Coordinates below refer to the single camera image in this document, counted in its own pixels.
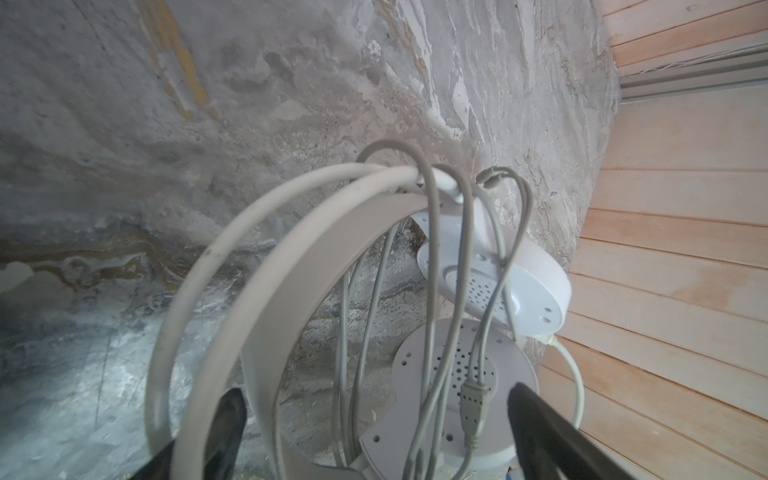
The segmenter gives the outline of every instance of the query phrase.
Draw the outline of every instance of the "cable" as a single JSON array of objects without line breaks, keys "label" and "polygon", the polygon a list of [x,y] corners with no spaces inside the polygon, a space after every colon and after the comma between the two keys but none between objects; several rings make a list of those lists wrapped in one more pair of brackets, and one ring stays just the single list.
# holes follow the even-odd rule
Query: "cable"
[{"label": "cable", "polygon": [[329,182],[365,177],[384,169],[373,164],[340,164],[289,180],[243,210],[197,259],[170,305],[152,350],[144,396],[144,430],[152,455],[172,439],[168,413],[170,376],[184,329],[205,287],[234,247],[255,225],[294,197]]},{"label": "cable", "polygon": [[421,414],[424,402],[429,390],[429,375],[432,369],[432,352],[435,349],[435,315],[437,314],[437,289],[439,277],[439,257],[440,257],[440,195],[438,192],[435,173],[429,162],[414,147],[404,141],[385,138],[375,141],[368,147],[365,147],[360,155],[357,156],[357,162],[365,163],[368,158],[379,150],[390,148],[401,151],[409,155],[416,166],[419,168],[422,180],[424,181],[425,195],[427,196],[427,213],[429,215],[429,238],[434,239],[429,242],[429,267],[427,271],[427,318],[425,321],[424,335],[424,363],[422,364],[422,389],[421,389]]},{"label": "cable", "polygon": [[[472,194],[475,195],[478,199],[480,199],[480,202],[482,203],[483,207],[485,207],[485,211],[488,213],[488,217],[491,219],[491,225],[493,227],[493,235],[496,239],[496,253],[498,254],[499,259],[499,265],[497,270],[498,278],[502,278],[502,269],[503,265],[506,265],[508,262],[507,259],[507,246],[504,242],[504,235],[502,233],[502,226],[501,222],[498,221],[498,213],[496,212],[496,208],[493,206],[493,202],[491,201],[491,198],[488,196],[488,194],[483,190],[479,185],[475,184],[472,185]],[[512,313],[511,305],[509,304],[510,295],[509,295],[509,285],[507,283],[504,284],[504,288],[502,289],[502,301],[504,302],[504,308],[507,310],[507,325],[509,326],[510,331],[512,332],[512,341],[516,342],[518,339],[518,331],[515,327],[515,315]],[[491,306],[490,304],[486,306],[486,309],[490,308],[491,311],[496,307],[496,305]]]},{"label": "cable", "polygon": [[346,422],[346,366],[347,366],[347,346],[348,346],[348,334],[347,329],[349,327],[349,270],[344,273],[342,277],[341,285],[341,318],[339,319],[339,417],[341,420],[341,445],[344,449],[344,456],[346,457],[347,464],[352,463],[357,455],[354,455],[352,440],[349,437],[349,426]]},{"label": "cable", "polygon": [[485,309],[485,313],[483,313],[482,320],[480,321],[480,328],[475,336],[475,345],[472,347],[472,354],[469,357],[470,366],[473,366],[475,364],[475,359],[477,359],[478,383],[481,385],[484,385],[485,380],[485,345],[488,342],[488,333],[491,329],[493,308],[498,302],[498,298],[502,293],[502,288],[508,281],[512,267],[515,265],[515,255],[517,255],[520,243],[525,237],[525,231],[528,229],[528,224],[531,221],[531,214],[533,212],[533,192],[531,191],[531,186],[511,168],[491,167],[478,175],[478,181],[480,179],[485,179],[485,181],[482,182],[484,185],[494,186],[503,177],[513,178],[515,182],[517,182],[521,193],[521,202],[523,203],[523,213],[521,215],[518,231],[515,234],[515,242],[512,244],[512,249],[507,256],[507,263],[502,271],[502,277],[496,284],[496,288],[493,290],[491,299],[488,302],[488,307]]},{"label": "cable", "polygon": [[[344,277],[339,282],[339,285],[341,286],[342,294],[342,308],[344,305],[344,286],[349,285],[349,271],[347,270],[346,273],[344,273]],[[337,467],[346,467],[347,463],[346,460],[349,458],[346,456],[346,449],[345,456],[342,457],[341,455],[341,449],[339,448],[339,442],[343,442],[342,435],[341,435],[341,429],[343,427],[341,426],[340,416],[343,415],[343,407],[341,403],[341,396],[343,394],[342,390],[342,341],[344,344],[346,344],[346,328],[344,327],[344,314],[339,318],[339,340],[336,343],[336,366],[333,372],[333,394],[331,397],[331,446],[333,448],[333,458],[336,460],[336,466]]]},{"label": "cable", "polygon": [[[403,469],[403,480],[413,480],[415,474],[415,459],[417,452],[420,450],[424,438],[426,437],[426,429],[429,424],[429,418],[435,412],[435,407],[438,401],[438,395],[440,395],[443,387],[443,383],[447,382],[449,376],[449,370],[453,367],[453,356],[456,353],[456,343],[458,342],[458,332],[461,327],[462,317],[464,315],[464,307],[467,301],[468,290],[468,278],[469,270],[472,262],[472,236],[475,229],[475,212],[474,205],[471,202],[472,199],[472,184],[464,177],[458,170],[450,165],[436,164],[434,168],[443,170],[447,174],[456,179],[460,186],[462,193],[464,194],[464,204],[462,209],[462,234],[458,247],[458,268],[456,279],[456,301],[453,308],[453,317],[451,318],[451,326],[448,332],[448,338],[445,341],[445,346],[442,350],[442,360],[440,367],[435,374],[435,380],[432,383],[432,388],[429,390],[427,399],[422,406],[422,411],[419,413],[419,422],[416,426],[416,431],[411,441],[411,446],[408,451],[408,457],[406,458],[406,464]],[[432,236],[430,235],[430,246],[432,246]],[[435,264],[434,257],[429,258],[429,266],[432,267]],[[442,425],[435,425],[435,429],[440,429],[440,438],[442,440]]]},{"label": "cable", "polygon": [[467,475],[467,472],[469,471],[470,463],[472,463],[472,453],[468,453],[467,456],[464,457],[462,466],[458,468],[456,475],[453,475],[453,478],[451,480],[464,480],[465,475]]},{"label": "cable", "polygon": [[571,375],[574,377],[574,383],[576,384],[576,405],[574,405],[574,415],[571,423],[573,424],[574,428],[578,430],[578,428],[581,426],[581,419],[584,417],[584,379],[581,378],[581,371],[578,369],[576,360],[574,360],[574,357],[570,352],[568,352],[568,349],[565,348],[565,345],[560,343],[560,340],[558,340],[556,336],[536,336],[535,338],[545,345],[552,345],[554,348],[558,349],[560,354],[565,359],[565,362],[568,364],[568,368],[571,369]]},{"label": "cable", "polygon": [[[300,258],[328,228],[362,202],[400,185],[413,183],[418,175],[416,168],[401,166],[361,178],[307,214],[274,247],[237,297],[230,318],[219,328],[194,380],[174,447],[172,480],[202,479],[205,442],[219,394],[224,390],[227,377],[260,314]],[[277,467],[276,476],[280,478],[282,458],[277,432],[274,425],[262,425],[262,428],[271,430],[269,443],[274,446],[273,460]]]},{"label": "cable", "polygon": [[[352,271],[351,279],[349,278],[349,276],[345,276],[345,278],[348,280],[347,281],[347,285],[348,285],[349,288],[352,288],[352,285],[355,285],[357,283],[357,279],[358,279],[358,277],[360,275],[360,272],[362,271],[362,265],[365,262],[365,259],[367,258],[369,251],[370,251],[370,249],[366,250],[360,256],[360,258],[357,259],[357,262],[355,263],[355,268]],[[346,310],[346,312],[347,312],[346,316],[348,317],[349,316],[349,290],[347,290],[347,294],[344,295],[344,290],[342,288],[342,298],[341,298],[341,302],[340,303],[341,303],[341,309],[345,309]],[[344,356],[346,358],[346,344],[345,344],[345,347],[344,347]],[[337,362],[341,362],[340,357],[341,357],[341,352],[340,352],[340,349],[337,348],[336,349],[336,358],[337,358],[336,361]],[[334,387],[334,390],[339,391],[339,394],[342,396],[342,398],[346,398],[346,363],[345,363],[345,366],[344,366],[344,370],[343,370],[343,372],[341,372],[341,374],[343,376],[343,385],[344,385],[343,389],[341,387],[341,385],[342,385],[341,381],[334,382],[333,387]],[[346,412],[349,412],[350,409],[352,408],[351,401],[352,400],[350,398],[350,405],[347,406],[346,409],[342,409],[342,410],[339,411],[339,414],[341,415],[341,418],[342,418],[342,429],[343,429],[343,433],[341,435],[342,436],[342,441],[345,442],[345,444],[346,444],[346,447],[345,447],[344,451],[345,452],[349,451],[349,455],[352,456],[352,458],[349,458],[349,463],[350,464],[359,455],[359,453],[357,453],[358,449],[356,447],[358,445],[358,441],[357,440],[353,440],[353,438],[355,438],[355,437],[353,436],[352,427],[349,424],[349,421],[344,420]]]},{"label": "cable", "polygon": [[368,308],[368,317],[366,318],[366,329],[362,335],[362,349],[360,350],[360,357],[357,361],[357,372],[355,374],[355,383],[352,387],[352,395],[349,397],[349,420],[348,425],[352,430],[350,436],[350,444],[352,447],[353,457],[357,457],[362,454],[362,450],[359,447],[359,435],[357,432],[357,419],[359,418],[359,394],[362,388],[362,378],[366,371],[366,357],[368,356],[368,345],[371,340],[371,325],[373,319],[376,317],[376,312],[379,309],[379,297],[382,292],[382,284],[384,283],[384,269],[386,261],[389,258],[389,251],[392,249],[392,242],[395,240],[397,229],[400,223],[396,223],[389,232],[386,234],[384,240],[384,246],[382,248],[381,260],[379,260],[379,271],[376,272],[376,281],[373,284],[373,293],[371,294],[371,303]]},{"label": "cable", "polygon": [[451,391],[450,382],[442,385],[440,398],[437,401],[437,414],[435,415],[435,429],[432,431],[432,447],[429,450],[429,461],[427,463],[427,472],[424,475],[425,480],[432,480],[435,477],[437,469],[437,459],[442,450],[442,430],[445,424],[445,407],[448,405],[448,395]]}]

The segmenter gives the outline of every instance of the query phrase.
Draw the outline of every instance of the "white cable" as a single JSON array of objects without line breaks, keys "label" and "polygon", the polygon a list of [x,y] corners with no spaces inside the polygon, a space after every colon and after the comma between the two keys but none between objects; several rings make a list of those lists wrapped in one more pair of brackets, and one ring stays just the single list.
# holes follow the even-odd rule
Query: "white cable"
[{"label": "white cable", "polygon": [[[496,239],[496,253],[500,260],[499,265],[496,267],[496,274],[498,275],[498,278],[501,279],[504,271],[503,266],[507,264],[507,247],[504,243],[504,234],[502,233],[502,224],[498,219],[498,212],[493,206],[493,201],[480,185],[472,185],[472,194],[480,200],[482,206],[485,207],[485,212],[488,214],[488,218],[491,219],[491,227],[493,228],[493,235]],[[509,285],[505,283],[504,288],[502,289],[502,301],[504,302],[504,309],[507,312],[507,326],[509,326],[509,330],[512,333],[512,340],[516,342],[518,339],[518,330],[515,327],[515,316],[512,313],[514,310],[512,309],[510,300],[511,295],[509,294]],[[495,308],[495,304],[488,304],[485,309],[491,309],[491,311],[493,311]]]},{"label": "white cable", "polygon": [[353,457],[357,457],[362,454],[359,444],[359,433],[357,432],[357,419],[359,418],[360,410],[360,390],[362,390],[362,379],[366,374],[366,357],[368,356],[368,345],[370,344],[371,334],[373,331],[373,319],[376,318],[376,312],[379,310],[379,298],[381,297],[382,285],[384,284],[384,272],[386,270],[386,261],[389,259],[389,251],[392,249],[392,243],[395,240],[395,235],[400,227],[400,222],[389,229],[384,239],[384,246],[382,247],[382,254],[379,258],[379,270],[376,272],[376,281],[373,283],[373,292],[371,293],[371,303],[368,307],[368,316],[366,318],[366,328],[362,335],[362,348],[360,349],[360,356],[357,360],[357,371],[355,373],[355,382],[352,387],[352,395],[349,396],[349,420],[347,425],[349,426],[349,443],[353,453]]},{"label": "white cable", "polygon": [[[415,182],[418,175],[415,167],[391,167],[344,187],[304,217],[263,261],[237,297],[230,318],[219,328],[194,380],[174,447],[170,470],[172,480],[203,478],[207,433],[227,377],[250,331],[288,273],[341,217],[377,194]],[[264,428],[273,430],[270,443],[276,446],[273,454],[279,455],[279,434],[271,425]],[[273,458],[273,461],[279,469],[282,459]],[[275,473],[281,478],[281,471]]]},{"label": "white cable", "polygon": [[565,359],[565,362],[568,364],[568,368],[571,369],[571,375],[574,377],[574,383],[576,384],[576,405],[574,406],[574,415],[571,423],[574,428],[578,430],[581,426],[581,419],[584,417],[584,379],[581,378],[581,370],[578,369],[574,357],[568,352],[565,345],[560,343],[560,340],[558,340],[556,336],[535,336],[534,338],[545,345],[552,345],[554,348],[558,349]]},{"label": "white cable", "polygon": [[243,210],[197,259],[170,305],[152,351],[144,400],[144,429],[152,455],[157,454],[172,439],[168,414],[170,375],[184,329],[192,317],[200,295],[238,242],[277,208],[308,190],[329,182],[360,178],[385,169],[375,164],[340,164],[320,168],[289,180]]},{"label": "white cable", "polygon": [[[438,371],[435,374],[435,379],[432,383],[432,388],[429,390],[426,400],[422,404],[422,409],[419,411],[419,422],[416,426],[416,431],[413,434],[413,440],[408,450],[408,457],[403,467],[403,480],[413,480],[416,470],[419,469],[417,462],[417,454],[420,453],[422,443],[426,437],[426,429],[429,424],[429,419],[432,414],[435,413],[435,409],[438,408],[439,396],[442,396],[443,386],[448,382],[449,370],[453,368],[453,358],[456,354],[456,344],[458,342],[459,328],[461,327],[462,317],[464,316],[464,307],[467,301],[467,290],[469,271],[471,269],[472,262],[472,235],[475,229],[475,211],[472,205],[472,184],[466,177],[451,165],[436,164],[434,168],[443,170],[447,174],[454,177],[458,185],[461,187],[462,192],[465,192],[465,196],[468,197],[468,201],[464,202],[462,208],[462,235],[458,245],[458,274],[456,276],[456,298],[453,309],[453,316],[451,318],[451,326],[448,331],[448,338],[445,340],[445,346],[442,350],[442,360]],[[429,265],[434,264],[432,257],[429,258]],[[445,409],[446,402],[440,402],[439,409]],[[442,429],[442,425],[435,425],[436,429]]]},{"label": "white cable", "polygon": [[344,449],[344,457],[347,465],[352,463],[357,455],[354,455],[352,439],[349,436],[349,426],[346,421],[347,401],[346,401],[346,366],[347,366],[347,329],[349,328],[349,270],[344,273],[341,286],[341,318],[339,319],[339,420],[341,424],[341,444]]},{"label": "white cable", "polygon": [[469,357],[469,364],[475,364],[475,358],[478,364],[478,382],[484,382],[485,371],[485,347],[488,342],[488,332],[491,329],[491,320],[493,309],[495,308],[498,298],[502,294],[502,289],[509,280],[509,273],[515,263],[515,256],[517,255],[518,248],[525,236],[525,231],[528,229],[528,223],[531,221],[531,213],[533,211],[533,192],[531,185],[523,177],[517,174],[509,167],[490,167],[478,175],[478,180],[483,179],[482,183],[486,187],[493,186],[501,181],[502,178],[509,177],[515,180],[520,190],[520,200],[522,206],[522,215],[520,218],[520,224],[518,225],[518,231],[515,234],[515,242],[512,244],[512,248],[507,255],[506,264],[502,271],[502,277],[496,284],[496,288],[493,290],[491,299],[488,301],[488,305],[485,308],[485,313],[480,321],[480,328],[475,335],[475,342],[472,347],[472,354]]}]

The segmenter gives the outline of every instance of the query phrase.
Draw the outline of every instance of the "wooden plank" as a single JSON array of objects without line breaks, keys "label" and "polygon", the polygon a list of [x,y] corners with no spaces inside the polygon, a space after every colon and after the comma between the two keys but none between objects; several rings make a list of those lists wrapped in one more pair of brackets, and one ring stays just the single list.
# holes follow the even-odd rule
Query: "wooden plank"
[{"label": "wooden plank", "polygon": [[[767,421],[577,343],[561,341],[589,389],[768,475]],[[547,348],[541,364],[571,377],[554,347]]]},{"label": "wooden plank", "polygon": [[768,227],[591,208],[581,236],[768,268]]},{"label": "wooden plank", "polygon": [[[574,383],[550,369],[538,374],[541,397],[565,418]],[[581,430],[661,478],[760,478],[661,424],[587,390]]]},{"label": "wooden plank", "polygon": [[559,335],[768,419],[768,379],[569,312]]},{"label": "wooden plank", "polygon": [[603,170],[591,206],[766,225],[766,186],[768,172]]},{"label": "wooden plank", "polygon": [[766,133],[766,85],[640,101],[619,108],[602,168],[768,171]]},{"label": "wooden plank", "polygon": [[767,25],[768,1],[763,0],[628,41],[611,47],[611,51],[616,65],[621,67],[715,41],[763,31]]},{"label": "wooden plank", "polygon": [[605,15],[611,47],[631,40],[695,22],[758,0],[698,0],[695,5],[669,0],[647,0]]},{"label": "wooden plank", "polygon": [[768,323],[588,276],[570,278],[574,313],[768,375]]},{"label": "wooden plank", "polygon": [[608,458],[613,460],[616,465],[622,467],[626,473],[632,475],[635,480],[661,480],[656,475],[650,473],[648,470],[639,466],[637,463],[632,462],[630,459],[613,450],[611,447],[605,445],[604,443],[599,442],[586,433],[584,433],[584,437],[592,442],[592,445],[598,447],[598,449],[600,449],[600,451],[603,452]]},{"label": "wooden plank", "polygon": [[598,10],[605,16],[613,12],[621,10],[622,8],[631,7],[645,0],[598,0]]},{"label": "wooden plank", "polygon": [[654,68],[661,68],[671,64],[683,63],[697,58],[706,57],[708,55],[721,54],[729,50],[748,48],[766,43],[768,43],[768,30],[758,31],[748,35],[741,35],[739,37],[715,41],[706,45],[688,48],[687,50],[676,51],[674,53],[648,58],[647,60],[639,61],[637,63],[624,65],[618,69],[619,76],[626,77],[628,75],[633,75],[646,70],[652,70]]},{"label": "wooden plank", "polygon": [[768,321],[768,270],[582,238],[571,273]]}]

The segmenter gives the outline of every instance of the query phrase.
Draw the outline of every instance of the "concrete wall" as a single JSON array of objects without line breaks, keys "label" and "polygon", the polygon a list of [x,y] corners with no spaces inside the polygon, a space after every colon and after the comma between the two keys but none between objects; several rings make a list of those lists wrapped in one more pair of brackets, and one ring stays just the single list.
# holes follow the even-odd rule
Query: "concrete wall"
[{"label": "concrete wall", "polygon": [[[0,299],[12,339],[2,385],[14,393],[3,395],[14,428],[2,451],[40,457],[3,461],[13,478],[102,478],[145,461],[137,423],[143,362],[169,289],[270,188],[351,161],[381,137],[410,141],[431,161],[471,174],[511,165],[534,188],[529,233],[567,266],[617,107],[601,17],[587,0],[0,8],[2,261],[35,271]],[[243,243],[190,325],[174,377],[175,415],[243,278],[335,188],[307,194]],[[512,187],[498,196],[504,221],[513,221]],[[394,348],[423,318],[418,242],[406,229],[385,285],[372,352],[381,370],[371,369],[382,384]],[[287,428],[308,455],[328,445],[326,415],[310,407],[328,396],[336,307],[330,299],[298,346],[286,404],[295,408]],[[382,388],[371,390],[377,402],[367,406],[381,406]],[[264,463],[253,428],[244,472]]]}]

